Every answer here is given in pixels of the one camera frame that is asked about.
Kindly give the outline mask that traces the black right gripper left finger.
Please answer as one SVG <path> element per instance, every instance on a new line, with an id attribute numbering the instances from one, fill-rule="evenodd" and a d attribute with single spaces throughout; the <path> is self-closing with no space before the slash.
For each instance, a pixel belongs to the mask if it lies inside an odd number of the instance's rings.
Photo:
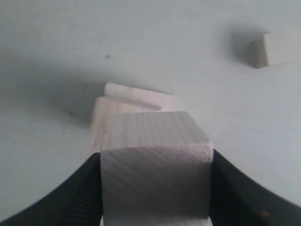
<path id="1" fill-rule="evenodd" d="M 100 154 L 92 154 L 44 198 L 2 226 L 99 226 L 103 216 Z"/>

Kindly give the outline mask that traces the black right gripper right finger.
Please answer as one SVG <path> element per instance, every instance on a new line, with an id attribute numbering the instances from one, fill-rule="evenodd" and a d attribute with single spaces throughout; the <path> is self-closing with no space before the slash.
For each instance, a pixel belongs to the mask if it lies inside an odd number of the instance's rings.
<path id="1" fill-rule="evenodd" d="M 214 151 L 209 216 L 214 226 L 299 226 L 301 208 Z"/>

